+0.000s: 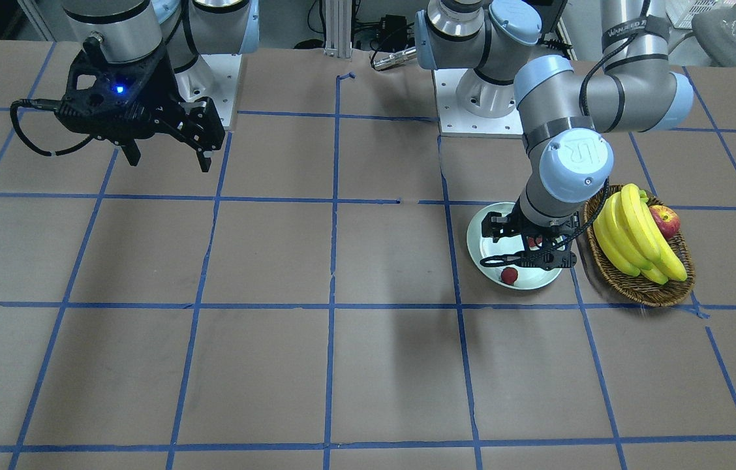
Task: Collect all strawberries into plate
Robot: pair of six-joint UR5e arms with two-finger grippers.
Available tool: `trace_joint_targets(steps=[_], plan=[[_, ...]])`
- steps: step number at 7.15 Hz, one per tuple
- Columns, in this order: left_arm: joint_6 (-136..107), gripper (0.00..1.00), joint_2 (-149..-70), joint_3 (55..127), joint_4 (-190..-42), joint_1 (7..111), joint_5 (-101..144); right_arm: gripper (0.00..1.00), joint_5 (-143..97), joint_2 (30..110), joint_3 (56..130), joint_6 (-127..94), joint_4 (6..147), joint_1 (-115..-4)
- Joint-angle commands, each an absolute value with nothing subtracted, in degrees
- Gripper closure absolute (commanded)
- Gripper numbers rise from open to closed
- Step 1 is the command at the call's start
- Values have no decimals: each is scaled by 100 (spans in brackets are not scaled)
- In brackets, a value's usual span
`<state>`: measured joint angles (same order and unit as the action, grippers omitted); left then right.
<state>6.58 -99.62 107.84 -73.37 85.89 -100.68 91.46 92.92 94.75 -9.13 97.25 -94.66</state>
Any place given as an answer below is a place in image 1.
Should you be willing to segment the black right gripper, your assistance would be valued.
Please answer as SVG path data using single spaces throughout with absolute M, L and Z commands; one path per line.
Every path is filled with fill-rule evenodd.
M 142 156 L 135 141 L 161 133 L 192 147 L 208 173 L 226 136 L 213 99 L 184 101 L 165 46 L 128 63 L 109 62 L 100 46 L 82 47 L 55 116 L 67 130 L 121 146 L 129 166 Z

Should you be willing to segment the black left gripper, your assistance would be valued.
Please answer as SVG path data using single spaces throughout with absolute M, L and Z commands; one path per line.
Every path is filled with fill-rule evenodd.
M 518 241 L 520 247 L 511 253 L 493 254 L 482 258 L 482 267 L 517 266 L 541 270 L 565 270 L 574 267 L 577 257 L 570 246 L 579 235 L 579 214 L 574 212 L 561 225 L 539 226 L 532 223 L 520 209 L 507 214 L 489 211 L 481 222 L 482 237 L 498 242 L 502 238 Z

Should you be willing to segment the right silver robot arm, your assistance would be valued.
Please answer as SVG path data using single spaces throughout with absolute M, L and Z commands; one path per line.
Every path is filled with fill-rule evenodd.
M 67 130 L 107 140 L 136 166 L 167 134 L 202 172 L 234 116 L 243 55 L 260 44 L 256 1 L 64 1 L 82 49 L 55 107 Z

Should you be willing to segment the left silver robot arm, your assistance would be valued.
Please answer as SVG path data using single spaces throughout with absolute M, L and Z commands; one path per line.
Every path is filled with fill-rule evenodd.
M 575 215 L 606 189 L 613 168 L 607 132 L 669 130 L 692 108 L 690 81 L 668 62 L 671 23 L 663 1 L 607 1 L 603 57 L 584 75 L 561 55 L 532 57 L 543 22 L 523 1 L 431 1 L 414 23 L 418 63 L 469 69 L 512 92 L 532 172 L 511 213 L 491 212 L 479 238 L 517 237 L 516 253 L 483 267 L 570 268 Z

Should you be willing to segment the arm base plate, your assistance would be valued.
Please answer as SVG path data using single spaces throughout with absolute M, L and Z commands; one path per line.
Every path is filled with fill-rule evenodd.
M 243 55 L 201 55 L 189 68 L 175 74 L 180 95 L 189 103 L 212 99 L 225 130 L 234 128 Z
M 492 84 L 473 69 L 433 71 L 440 135 L 520 139 L 513 84 Z

